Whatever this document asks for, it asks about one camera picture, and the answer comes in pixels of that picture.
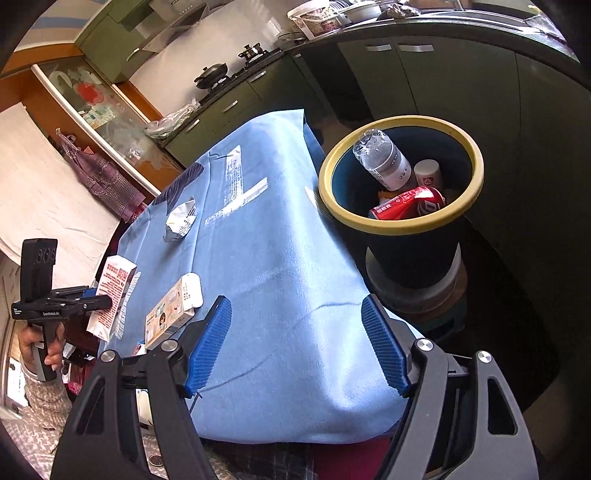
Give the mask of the crushed red cola can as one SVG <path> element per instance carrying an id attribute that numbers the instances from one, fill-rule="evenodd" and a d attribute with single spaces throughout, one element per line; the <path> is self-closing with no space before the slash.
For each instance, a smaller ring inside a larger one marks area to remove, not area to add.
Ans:
<path id="1" fill-rule="evenodd" d="M 418 186 L 370 209 L 376 220 L 398 221 L 435 213 L 446 206 L 444 196 L 435 188 Z"/>

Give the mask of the clear plastic water bottle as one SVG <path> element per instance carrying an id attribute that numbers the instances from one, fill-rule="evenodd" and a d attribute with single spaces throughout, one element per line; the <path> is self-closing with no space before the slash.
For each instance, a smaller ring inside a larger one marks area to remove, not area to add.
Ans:
<path id="1" fill-rule="evenodd" d="M 389 191 L 401 190 L 411 179 L 409 161 L 382 130 L 363 132 L 353 144 L 353 155 Z"/>

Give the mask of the yellow-rimmed dark trash bin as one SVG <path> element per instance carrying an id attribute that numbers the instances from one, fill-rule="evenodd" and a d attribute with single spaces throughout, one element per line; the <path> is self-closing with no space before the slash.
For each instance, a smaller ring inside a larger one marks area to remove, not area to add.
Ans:
<path id="1" fill-rule="evenodd" d="M 369 216 L 381 184 L 353 155 L 353 144 L 369 129 L 387 133 L 412 163 L 435 158 L 459 196 L 445 208 L 403 220 Z M 322 202 L 335 220 L 363 239 L 390 278 L 418 289 L 443 279 L 460 241 L 460 218 L 484 186 L 483 155 L 475 140 L 455 124 L 432 116 L 380 119 L 353 130 L 325 157 L 318 172 Z"/>

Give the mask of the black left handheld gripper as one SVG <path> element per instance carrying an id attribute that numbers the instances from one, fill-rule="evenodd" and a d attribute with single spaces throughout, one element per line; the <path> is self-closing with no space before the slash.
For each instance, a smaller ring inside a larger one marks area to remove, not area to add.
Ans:
<path id="1" fill-rule="evenodd" d="M 26 239 L 22 243 L 20 263 L 20 299 L 11 305 L 14 320 L 25 320 L 42 333 L 42 340 L 33 346 L 37 378 L 52 381 L 56 372 L 45 364 L 48 347 L 56 338 L 58 324 L 72 316 L 85 315 L 109 308 L 107 296 L 97 296 L 87 286 L 53 289 L 53 267 L 58 240 Z"/>

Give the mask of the small illustrated paper box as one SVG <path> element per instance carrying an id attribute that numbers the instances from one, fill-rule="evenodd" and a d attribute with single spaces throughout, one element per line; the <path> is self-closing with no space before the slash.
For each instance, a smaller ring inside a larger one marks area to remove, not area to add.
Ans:
<path id="1" fill-rule="evenodd" d="M 145 317 L 144 344 L 150 350 L 170 338 L 204 305 L 197 273 L 186 273 Z"/>

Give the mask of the red white carton box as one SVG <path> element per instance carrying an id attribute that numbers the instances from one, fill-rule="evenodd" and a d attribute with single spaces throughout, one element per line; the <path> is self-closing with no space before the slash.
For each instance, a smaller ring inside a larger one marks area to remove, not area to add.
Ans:
<path id="1" fill-rule="evenodd" d="M 137 266 L 130 260 L 114 255 L 106 259 L 98 287 L 97 296 L 107 296 L 109 308 L 102 308 L 90 314 L 87 331 L 101 341 L 108 342 L 127 291 L 135 276 Z"/>

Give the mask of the blue star-print tablecloth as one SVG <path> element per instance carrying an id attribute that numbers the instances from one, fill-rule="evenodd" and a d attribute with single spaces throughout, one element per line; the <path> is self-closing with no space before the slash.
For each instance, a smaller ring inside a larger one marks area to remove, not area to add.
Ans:
<path id="1" fill-rule="evenodd" d="M 318 193 L 324 158 L 300 110 L 257 116 L 202 154 L 119 242 L 139 272 L 108 343 L 120 355 L 186 273 L 199 276 L 205 306 L 231 303 L 191 415 L 204 438 L 356 443 L 393 432 L 405 411 L 363 329 L 368 288 Z M 168 215 L 190 197 L 190 232 L 165 242 Z"/>

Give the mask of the crumpled white snack wrapper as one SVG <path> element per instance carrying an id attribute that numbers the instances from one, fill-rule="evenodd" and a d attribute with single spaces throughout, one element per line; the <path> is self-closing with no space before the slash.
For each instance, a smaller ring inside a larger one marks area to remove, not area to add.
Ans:
<path id="1" fill-rule="evenodd" d="M 165 221 L 165 242 L 175 242 L 183 239 L 192 228 L 197 217 L 197 202 L 190 197 L 184 203 L 175 207 Z"/>

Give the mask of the white supplement bottle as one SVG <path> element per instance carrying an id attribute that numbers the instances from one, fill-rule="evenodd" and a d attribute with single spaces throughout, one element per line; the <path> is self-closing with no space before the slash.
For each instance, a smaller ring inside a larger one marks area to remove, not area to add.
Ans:
<path id="1" fill-rule="evenodd" d="M 440 165 L 436 160 L 424 159 L 414 167 L 414 174 L 419 186 L 433 187 L 438 191 L 443 190 L 443 180 Z"/>

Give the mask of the white cloth on table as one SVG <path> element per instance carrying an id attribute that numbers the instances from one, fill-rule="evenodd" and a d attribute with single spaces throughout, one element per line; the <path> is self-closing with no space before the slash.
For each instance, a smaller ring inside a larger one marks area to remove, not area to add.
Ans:
<path id="1" fill-rule="evenodd" d="M 2 252 L 20 264 L 24 240 L 56 239 L 53 286 L 90 284 L 119 220 L 78 182 L 21 103 L 1 113 L 0 125 Z"/>

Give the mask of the plaid red cloth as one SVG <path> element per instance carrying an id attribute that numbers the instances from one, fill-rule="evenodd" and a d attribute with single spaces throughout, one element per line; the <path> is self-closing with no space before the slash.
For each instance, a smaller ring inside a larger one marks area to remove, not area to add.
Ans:
<path id="1" fill-rule="evenodd" d="M 145 208 L 145 196 L 112 162 L 79 148 L 73 135 L 64 136 L 59 129 L 56 135 L 78 181 L 121 221 L 132 223 Z"/>

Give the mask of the clear plastic bag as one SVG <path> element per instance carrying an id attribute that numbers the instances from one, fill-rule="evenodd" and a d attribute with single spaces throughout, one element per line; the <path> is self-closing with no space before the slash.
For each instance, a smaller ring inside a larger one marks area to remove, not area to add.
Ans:
<path id="1" fill-rule="evenodd" d="M 197 112 L 199 107 L 200 103 L 197 101 L 197 99 L 192 99 L 182 108 L 169 113 L 160 120 L 149 122 L 144 127 L 143 133 L 151 139 L 166 139 L 171 136 L 178 128 L 180 128 L 187 119 L 190 119 L 190 116 L 194 112 Z"/>

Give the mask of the black wok on stove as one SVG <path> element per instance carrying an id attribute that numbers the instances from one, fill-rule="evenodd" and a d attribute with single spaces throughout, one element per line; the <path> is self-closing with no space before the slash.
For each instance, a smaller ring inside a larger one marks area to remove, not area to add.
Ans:
<path id="1" fill-rule="evenodd" d="M 201 74 L 193 80 L 195 87 L 200 90 L 211 90 L 215 84 L 228 77 L 228 65 L 216 63 L 205 67 Z"/>

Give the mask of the steel pot with lid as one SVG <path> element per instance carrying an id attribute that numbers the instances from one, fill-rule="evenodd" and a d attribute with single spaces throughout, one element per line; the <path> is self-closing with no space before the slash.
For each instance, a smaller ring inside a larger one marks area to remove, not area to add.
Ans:
<path id="1" fill-rule="evenodd" d="M 246 44 L 243 47 L 242 52 L 238 54 L 238 57 L 245 61 L 246 64 L 252 63 L 260 58 L 263 58 L 269 53 L 263 48 L 262 44 L 256 43 L 254 45 Z"/>

